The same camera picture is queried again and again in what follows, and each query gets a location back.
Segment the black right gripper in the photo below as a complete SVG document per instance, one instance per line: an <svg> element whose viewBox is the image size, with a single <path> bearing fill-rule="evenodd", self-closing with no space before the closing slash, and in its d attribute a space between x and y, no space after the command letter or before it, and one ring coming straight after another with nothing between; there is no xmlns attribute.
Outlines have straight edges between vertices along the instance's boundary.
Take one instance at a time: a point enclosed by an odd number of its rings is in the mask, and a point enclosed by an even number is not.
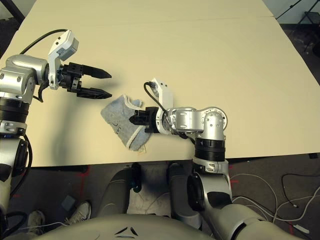
<svg viewBox="0 0 320 240"><path fill-rule="evenodd" d="M135 115L129 118L129 121L136 126L146 126L145 133L158 134L157 112L158 107L146 107L145 110L135 110Z"/></svg>

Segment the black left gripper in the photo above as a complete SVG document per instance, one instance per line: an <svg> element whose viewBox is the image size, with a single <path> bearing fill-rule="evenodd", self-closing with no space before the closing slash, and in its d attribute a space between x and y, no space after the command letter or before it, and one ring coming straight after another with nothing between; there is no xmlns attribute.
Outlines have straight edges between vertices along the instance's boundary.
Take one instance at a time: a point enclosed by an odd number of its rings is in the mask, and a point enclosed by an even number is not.
<svg viewBox="0 0 320 240"><path fill-rule="evenodd" d="M112 97L112 94L102 89L82 87L81 78L83 75L97 79L110 79L112 77L103 69L70 62L69 64L60 65L58 69L59 86L68 92L76 93L79 98L107 99Z"/></svg>

